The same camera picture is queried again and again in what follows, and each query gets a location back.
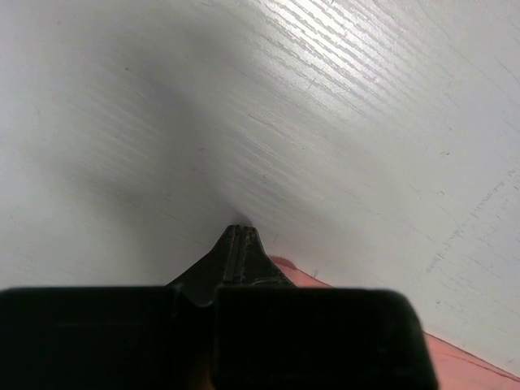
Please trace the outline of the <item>salmon pink t shirt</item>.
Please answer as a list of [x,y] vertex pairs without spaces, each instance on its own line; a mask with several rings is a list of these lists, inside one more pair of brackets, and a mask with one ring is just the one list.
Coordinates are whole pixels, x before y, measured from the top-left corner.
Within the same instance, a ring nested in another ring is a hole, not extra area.
[[[274,264],[299,288],[331,288],[296,268],[286,258]],[[519,377],[499,369],[454,345],[424,333],[440,389],[519,389]]]

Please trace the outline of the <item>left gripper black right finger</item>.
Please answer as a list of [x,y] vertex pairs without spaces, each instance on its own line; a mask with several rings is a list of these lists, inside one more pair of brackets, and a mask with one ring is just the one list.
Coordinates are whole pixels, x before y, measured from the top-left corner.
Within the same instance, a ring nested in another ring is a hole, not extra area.
[[232,225],[214,300],[217,389],[436,389],[421,323],[386,289],[298,288]]

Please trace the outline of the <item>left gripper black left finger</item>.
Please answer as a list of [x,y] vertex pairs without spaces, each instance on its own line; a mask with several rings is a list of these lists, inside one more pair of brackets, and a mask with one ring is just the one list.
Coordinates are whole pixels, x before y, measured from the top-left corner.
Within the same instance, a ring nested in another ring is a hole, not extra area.
[[167,285],[3,290],[2,388],[181,388],[211,349],[215,289],[239,241],[227,227]]

